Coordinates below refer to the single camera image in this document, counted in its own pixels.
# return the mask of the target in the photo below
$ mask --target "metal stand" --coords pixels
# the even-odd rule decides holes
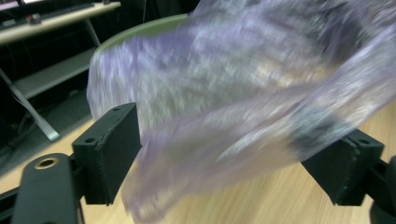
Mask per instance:
[[[60,135],[50,126],[50,124],[44,120],[38,113],[35,111],[33,106],[29,103],[29,101],[23,96],[23,94],[15,87],[12,81],[8,78],[8,76],[3,72],[0,68],[0,77],[7,83],[8,87],[20,101],[21,105],[29,111],[32,117],[35,119],[35,123],[37,126],[43,131],[43,133],[48,137],[48,139],[53,142],[60,138]]]

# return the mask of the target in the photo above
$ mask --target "black 3d-printed part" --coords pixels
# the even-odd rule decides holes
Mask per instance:
[[[384,145],[355,130],[302,165],[334,204],[361,205],[365,192],[360,182],[366,172],[379,162]]]
[[[73,143],[76,164],[85,173],[87,204],[114,202],[140,148],[135,104],[111,109]]]

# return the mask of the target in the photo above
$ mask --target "crumpled plastic film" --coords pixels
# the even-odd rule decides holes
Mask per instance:
[[[92,57],[99,119],[136,102],[136,223],[181,197],[303,161],[396,96],[396,3],[202,0],[176,30]]]

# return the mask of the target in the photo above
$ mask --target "table surface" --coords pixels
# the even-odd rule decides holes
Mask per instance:
[[[92,121],[64,136],[34,158],[53,153],[72,153],[71,143]],[[396,101],[384,107],[360,126],[360,129],[386,145],[383,160],[396,154]],[[0,178],[0,192],[19,185],[25,164]],[[120,195],[112,206],[85,205],[87,224],[134,223],[125,213]],[[366,197],[361,207],[333,206],[300,163],[254,180],[205,195],[182,199],[161,223],[172,224],[250,224],[250,223],[370,223],[372,200]]]
[[[108,5],[96,3],[94,7],[84,8],[79,11],[43,20],[41,23],[36,25],[24,24],[21,26],[3,30],[0,32],[0,46],[23,39],[25,37],[38,35],[76,21],[81,21],[89,17],[97,16],[99,14],[113,10],[116,7],[120,7],[120,2],[113,2]]]

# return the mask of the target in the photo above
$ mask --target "dark floor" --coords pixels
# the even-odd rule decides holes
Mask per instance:
[[[72,91],[64,101],[41,115],[61,136],[72,132],[91,118],[85,90]],[[0,177],[51,144],[29,116],[27,118],[25,130],[0,148]]]

